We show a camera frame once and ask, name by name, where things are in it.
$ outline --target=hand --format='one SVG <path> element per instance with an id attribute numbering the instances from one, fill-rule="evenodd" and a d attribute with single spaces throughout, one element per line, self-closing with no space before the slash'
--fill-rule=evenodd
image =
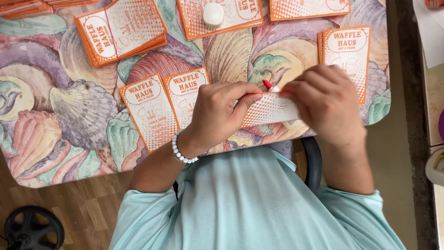
<path id="1" fill-rule="evenodd" d="M 261 98 L 261 89 L 248 82 L 200 86 L 193 119 L 179 135 L 177 148 L 184 157 L 193 158 L 222 143 L 241 127 L 248 108 Z"/>
<path id="2" fill-rule="evenodd" d="M 350 145 L 366 136 L 354 83 L 336 65 L 316 65 L 282 88 L 296 102 L 302 120 L 326 142 Z"/>

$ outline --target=purple object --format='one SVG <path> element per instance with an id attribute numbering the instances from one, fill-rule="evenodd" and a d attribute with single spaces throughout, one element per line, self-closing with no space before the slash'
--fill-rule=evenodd
<path id="1" fill-rule="evenodd" d="M 444 141 L 444 110 L 441 112 L 440 119 L 438 121 L 438 131 L 440 132 L 441 139 Z"/>

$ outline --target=white beaded bracelet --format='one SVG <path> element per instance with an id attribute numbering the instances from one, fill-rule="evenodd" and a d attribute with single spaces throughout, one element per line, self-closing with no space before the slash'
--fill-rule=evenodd
<path id="1" fill-rule="evenodd" d="M 184 163 L 193 163 L 195 161 L 197 161 L 199 158 L 198 157 L 194 157 L 192 159 L 188 159 L 185 158 L 180 152 L 179 149 L 177 148 L 176 142 L 177 142 L 177 136 L 179 136 L 179 134 L 183 131 L 183 129 L 177 131 L 174 136 L 173 136 L 173 140 L 172 140 L 172 145 L 173 147 L 171 148 L 171 151 L 173 152 L 173 157 L 174 159 L 184 162 Z"/>

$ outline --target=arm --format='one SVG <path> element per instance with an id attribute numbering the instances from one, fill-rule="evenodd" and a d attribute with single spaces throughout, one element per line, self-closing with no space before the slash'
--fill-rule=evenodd
<path id="1" fill-rule="evenodd" d="M 316 65 L 282 89 L 303 121 L 327 143 L 324 178 L 333 189 L 371 194 L 373 176 L 365 148 L 355 85 L 337 66 Z"/>
<path id="2" fill-rule="evenodd" d="M 248 108 L 262 98 L 252 83 L 218 82 L 199 88 L 191 124 L 177 138 L 177 148 L 186 158 L 199 156 L 222 143 L 238 130 Z M 185 163 L 171 152 L 171 141 L 149 154 L 136 169 L 130 188 L 142 193 L 168 190 Z"/>

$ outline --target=person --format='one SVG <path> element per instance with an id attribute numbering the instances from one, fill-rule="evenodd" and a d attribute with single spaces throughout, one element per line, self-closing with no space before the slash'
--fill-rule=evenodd
<path id="1" fill-rule="evenodd" d="M 177 138 L 180 153 L 191 159 L 222 143 L 261 93 L 247 82 L 201 86 L 192 122 Z M 404 250 L 373 185 L 367 130 L 346 74 L 316 65 L 280 96 L 293 100 L 302 120 L 325 140 L 326 187 L 314 194 L 296 166 L 270 147 L 203 156 L 186 165 L 173 157 L 169 142 L 135 170 L 110 249 Z M 184 191 L 177 201 L 170 187 L 180 173 Z"/>

